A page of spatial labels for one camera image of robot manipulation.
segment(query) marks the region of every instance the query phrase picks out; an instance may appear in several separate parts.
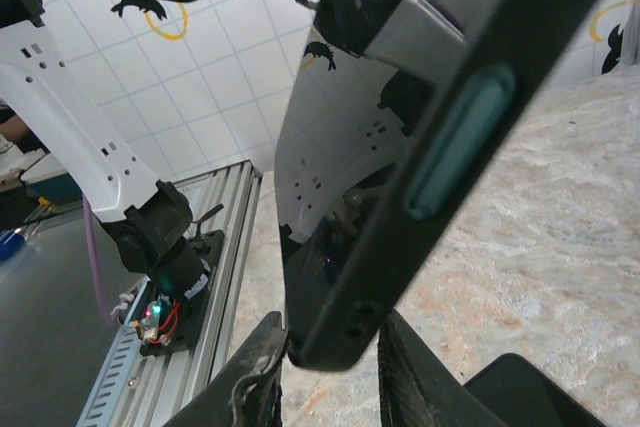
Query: white tiled wall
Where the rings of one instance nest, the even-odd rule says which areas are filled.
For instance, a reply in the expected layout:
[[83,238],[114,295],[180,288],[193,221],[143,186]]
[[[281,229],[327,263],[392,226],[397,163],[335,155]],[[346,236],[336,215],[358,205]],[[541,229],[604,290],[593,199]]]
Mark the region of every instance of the white tiled wall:
[[[186,35],[168,40],[119,0],[44,0],[71,71],[123,138],[165,179],[251,159],[273,168],[311,13],[293,0],[185,4]],[[158,29],[179,34],[178,4]]]

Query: white plastic part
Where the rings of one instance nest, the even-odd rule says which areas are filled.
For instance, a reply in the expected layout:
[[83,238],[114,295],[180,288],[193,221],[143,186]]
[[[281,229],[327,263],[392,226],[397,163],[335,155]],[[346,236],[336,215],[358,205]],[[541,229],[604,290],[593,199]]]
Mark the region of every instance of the white plastic part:
[[67,169],[102,222],[125,219],[129,207],[157,192],[158,175],[64,68],[46,27],[25,21],[0,30],[0,97]]

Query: red wire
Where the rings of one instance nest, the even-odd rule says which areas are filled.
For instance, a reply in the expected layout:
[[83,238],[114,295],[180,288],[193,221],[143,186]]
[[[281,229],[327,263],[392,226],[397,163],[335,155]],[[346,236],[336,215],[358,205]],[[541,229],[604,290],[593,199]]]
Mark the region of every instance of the red wire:
[[[169,324],[171,319],[174,318],[175,321],[173,322],[173,325],[171,326],[171,329],[169,329],[169,332],[167,332],[166,334],[162,334],[162,335],[165,335],[167,338],[171,337],[171,335],[175,332],[176,328],[178,327],[178,309],[180,308],[180,302],[176,302],[174,300],[173,304],[174,304],[173,310],[167,316],[167,318],[164,321],[164,323],[158,329],[158,333],[160,333],[161,330],[164,330],[167,327],[167,325]],[[161,342],[160,342],[160,340],[152,340],[149,343],[150,344],[159,344]]]

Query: black servo bracket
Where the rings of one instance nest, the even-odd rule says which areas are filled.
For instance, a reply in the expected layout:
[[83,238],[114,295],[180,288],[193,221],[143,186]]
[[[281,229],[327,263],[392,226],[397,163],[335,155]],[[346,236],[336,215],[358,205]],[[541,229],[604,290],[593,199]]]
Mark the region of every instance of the black servo bracket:
[[[188,240],[188,244],[189,247],[195,250],[198,257],[204,260],[211,269],[211,272],[208,273],[209,281],[206,287],[195,296],[181,303],[180,309],[178,310],[178,325],[171,336],[171,341],[167,345],[143,343],[140,346],[140,355],[143,357],[149,355],[159,357],[182,350],[188,350],[194,347],[200,339],[200,332],[202,331],[202,324],[211,293],[211,283],[213,279],[215,279],[220,263],[220,255],[222,254],[224,244],[224,232],[222,230],[215,230],[203,234],[198,238]],[[140,302],[138,302],[131,319],[141,320],[147,305],[149,302],[156,300],[158,294],[158,291],[151,282],[147,283],[147,287],[144,292],[142,292]]]

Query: metal frame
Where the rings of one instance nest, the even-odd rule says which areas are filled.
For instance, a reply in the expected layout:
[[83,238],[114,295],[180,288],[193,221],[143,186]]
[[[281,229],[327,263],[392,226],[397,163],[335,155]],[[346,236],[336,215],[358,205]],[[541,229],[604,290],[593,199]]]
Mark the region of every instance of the metal frame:
[[142,358],[135,332],[128,324],[122,327],[77,427],[164,425],[220,371],[231,342],[260,183],[251,164],[244,162],[176,185],[190,198],[196,218],[212,205],[225,206],[202,227],[203,233],[222,229],[226,237],[200,341],[191,351]]

